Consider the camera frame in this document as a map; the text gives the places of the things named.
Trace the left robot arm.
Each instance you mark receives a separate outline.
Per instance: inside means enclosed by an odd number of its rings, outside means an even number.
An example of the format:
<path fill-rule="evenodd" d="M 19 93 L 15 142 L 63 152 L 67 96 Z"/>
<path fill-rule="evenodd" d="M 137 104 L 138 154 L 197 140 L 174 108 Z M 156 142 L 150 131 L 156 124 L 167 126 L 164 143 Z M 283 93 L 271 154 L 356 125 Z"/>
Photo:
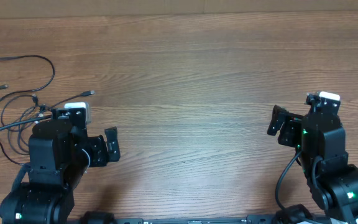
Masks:
<path fill-rule="evenodd" d="M 75 205 L 73 191 L 91 167 L 120 158 L 117 128 L 89 137 L 84 125 L 68 119 L 36 124 L 29 138 L 30 161 L 22 166 L 1 202 L 3 223 L 66 223 Z"/>

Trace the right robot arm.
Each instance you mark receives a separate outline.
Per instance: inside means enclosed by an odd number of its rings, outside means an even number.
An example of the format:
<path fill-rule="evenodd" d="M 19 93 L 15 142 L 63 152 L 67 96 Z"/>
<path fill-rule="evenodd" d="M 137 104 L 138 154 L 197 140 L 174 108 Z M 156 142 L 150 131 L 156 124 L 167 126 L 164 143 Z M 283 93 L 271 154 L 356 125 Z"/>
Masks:
<path fill-rule="evenodd" d="M 312 106 L 302 116 L 276 105 L 267 133 L 294 147 L 312 198 L 326 216 L 347 223 L 358 218 L 358 168 L 348 163 L 339 105 Z"/>

